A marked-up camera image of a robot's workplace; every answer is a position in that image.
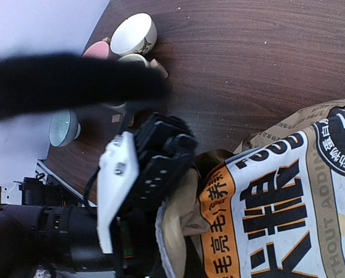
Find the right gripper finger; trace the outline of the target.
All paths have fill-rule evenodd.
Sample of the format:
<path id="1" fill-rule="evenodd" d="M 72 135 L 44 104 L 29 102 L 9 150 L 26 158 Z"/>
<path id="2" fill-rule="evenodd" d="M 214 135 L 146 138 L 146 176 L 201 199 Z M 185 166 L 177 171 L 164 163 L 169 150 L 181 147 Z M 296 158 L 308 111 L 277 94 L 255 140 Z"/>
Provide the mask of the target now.
<path id="1" fill-rule="evenodd" d="M 100 103 L 160 102 L 166 80 L 153 68 L 69 53 L 0 59 L 0 121 Z"/>

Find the pet food bag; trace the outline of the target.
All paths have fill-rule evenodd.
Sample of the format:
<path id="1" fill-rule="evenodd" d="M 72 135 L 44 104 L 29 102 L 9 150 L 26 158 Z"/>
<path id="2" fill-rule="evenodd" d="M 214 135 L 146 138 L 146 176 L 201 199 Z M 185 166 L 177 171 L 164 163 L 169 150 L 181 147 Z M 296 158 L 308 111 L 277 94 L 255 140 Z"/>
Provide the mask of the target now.
<path id="1" fill-rule="evenodd" d="M 345 277 L 345 99 L 200 155 L 155 227 L 152 277 Z"/>

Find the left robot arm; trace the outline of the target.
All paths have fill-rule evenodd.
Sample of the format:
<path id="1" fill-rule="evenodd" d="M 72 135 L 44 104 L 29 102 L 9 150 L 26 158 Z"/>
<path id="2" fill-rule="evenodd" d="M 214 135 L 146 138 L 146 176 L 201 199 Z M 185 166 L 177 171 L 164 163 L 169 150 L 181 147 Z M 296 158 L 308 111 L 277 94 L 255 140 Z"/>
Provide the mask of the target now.
<path id="1" fill-rule="evenodd" d="M 1 203 L 0 277 L 33 277 L 40 266 L 60 271 L 145 277 L 155 263 L 154 218 L 162 195 L 137 182 L 110 225 L 112 252 L 102 252 L 94 213 L 75 206 Z"/>

